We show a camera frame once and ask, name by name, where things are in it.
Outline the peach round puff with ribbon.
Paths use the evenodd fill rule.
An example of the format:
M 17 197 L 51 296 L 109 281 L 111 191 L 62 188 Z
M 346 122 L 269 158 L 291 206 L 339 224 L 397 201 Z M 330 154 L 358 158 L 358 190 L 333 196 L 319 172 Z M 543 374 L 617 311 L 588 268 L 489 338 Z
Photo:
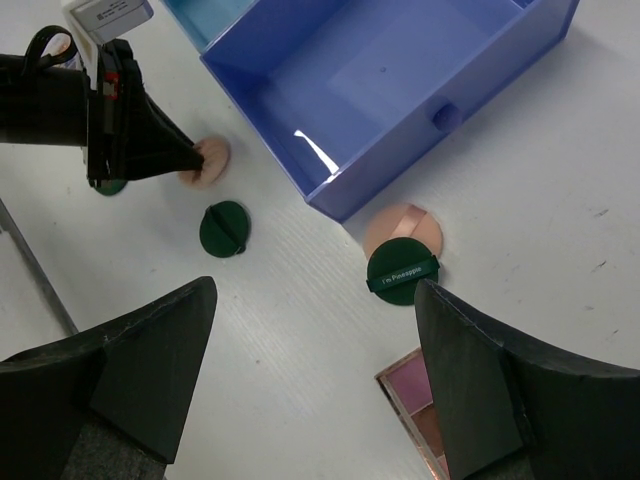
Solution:
M 363 251 L 369 259 L 386 241 L 411 238 L 425 245 L 436 257 L 444 247 L 440 224 L 427 210 L 411 203 L 399 203 L 384 208 L 369 222 L 363 239 Z

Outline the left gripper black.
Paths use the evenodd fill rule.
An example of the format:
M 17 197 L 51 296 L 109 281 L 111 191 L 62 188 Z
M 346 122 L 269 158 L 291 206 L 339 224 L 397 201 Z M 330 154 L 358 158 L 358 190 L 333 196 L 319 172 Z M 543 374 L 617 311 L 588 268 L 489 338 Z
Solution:
M 194 142 L 165 114 L 149 94 L 144 95 L 144 144 L 186 149 L 140 153 L 140 125 L 134 119 L 134 99 L 142 98 L 142 80 L 128 41 L 115 39 L 98 48 L 97 80 L 82 69 L 85 94 L 86 141 L 83 147 L 87 180 L 94 188 L 115 180 L 137 181 L 172 172 L 198 171 L 203 156 Z

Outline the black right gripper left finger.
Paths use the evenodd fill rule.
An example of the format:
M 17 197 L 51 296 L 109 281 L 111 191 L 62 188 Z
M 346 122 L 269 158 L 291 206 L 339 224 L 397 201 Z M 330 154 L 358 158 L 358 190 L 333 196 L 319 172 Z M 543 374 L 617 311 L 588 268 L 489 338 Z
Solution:
M 1 363 L 1 460 L 63 463 L 92 418 L 175 461 L 216 312 L 199 277 L 123 316 Z

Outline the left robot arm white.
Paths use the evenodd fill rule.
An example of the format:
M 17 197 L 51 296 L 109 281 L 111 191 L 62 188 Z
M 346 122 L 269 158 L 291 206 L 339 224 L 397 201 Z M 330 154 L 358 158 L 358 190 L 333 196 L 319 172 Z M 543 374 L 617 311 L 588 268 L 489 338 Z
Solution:
M 2 142 L 81 147 L 94 188 L 201 169 L 193 142 L 147 94 L 130 44 L 115 39 L 99 47 L 92 87 L 85 69 L 63 66 L 75 45 L 58 55 L 45 51 L 66 32 L 46 26 L 24 55 L 1 57 Z

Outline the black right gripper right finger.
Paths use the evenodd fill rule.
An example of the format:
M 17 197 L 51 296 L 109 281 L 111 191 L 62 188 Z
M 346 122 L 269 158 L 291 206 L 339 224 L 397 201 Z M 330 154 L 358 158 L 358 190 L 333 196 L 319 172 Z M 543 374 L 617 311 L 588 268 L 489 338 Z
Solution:
M 638 478 L 638 370 L 536 339 L 432 281 L 415 310 L 451 478 Z

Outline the green puff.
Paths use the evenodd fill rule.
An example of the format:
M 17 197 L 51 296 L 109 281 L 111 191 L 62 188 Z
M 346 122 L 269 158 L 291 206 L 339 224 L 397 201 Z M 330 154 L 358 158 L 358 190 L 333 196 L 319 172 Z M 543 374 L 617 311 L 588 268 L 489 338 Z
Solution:
M 386 303 L 411 306 L 418 282 L 439 281 L 440 263 L 422 242 L 410 237 L 387 240 L 369 257 L 366 284 Z
M 102 196 L 110 197 L 120 193 L 126 186 L 126 180 L 111 180 L 102 182 L 94 190 Z
M 230 258 L 245 252 L 251 233 L 247 210 L 238 202 L 227 200 L 210 205 L 199 227 L 203 249 L 216 258 Z

